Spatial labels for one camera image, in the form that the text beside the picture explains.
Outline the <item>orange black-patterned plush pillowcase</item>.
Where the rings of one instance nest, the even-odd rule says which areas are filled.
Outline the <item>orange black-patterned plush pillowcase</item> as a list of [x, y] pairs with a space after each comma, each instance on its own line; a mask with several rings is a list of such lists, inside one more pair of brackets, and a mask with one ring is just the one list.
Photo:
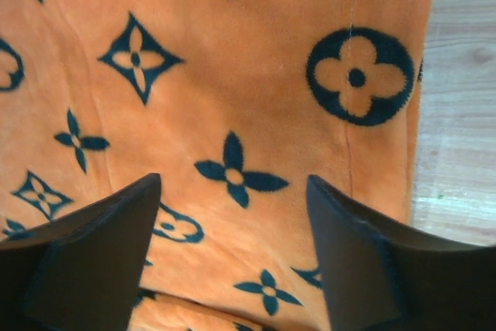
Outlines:
[[158, 173], [131, 327], [327, 330], [316, 174], [410, 214], [431, 0], [1, 0], [1, 237]]

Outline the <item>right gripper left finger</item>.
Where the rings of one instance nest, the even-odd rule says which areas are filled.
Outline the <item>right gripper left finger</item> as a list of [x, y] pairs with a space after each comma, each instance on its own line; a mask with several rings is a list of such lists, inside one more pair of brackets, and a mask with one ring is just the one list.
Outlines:
[[125, 330], [160, 204], [148, 174], [1, 242], [3, 330]]

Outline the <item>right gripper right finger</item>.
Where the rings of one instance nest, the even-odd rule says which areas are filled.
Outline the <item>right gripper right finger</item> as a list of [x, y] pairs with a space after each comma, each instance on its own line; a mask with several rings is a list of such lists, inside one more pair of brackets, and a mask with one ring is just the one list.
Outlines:
[[312, 175], [306, 186], [334, 330], [493, 330], [495, 248], [398, 222]]

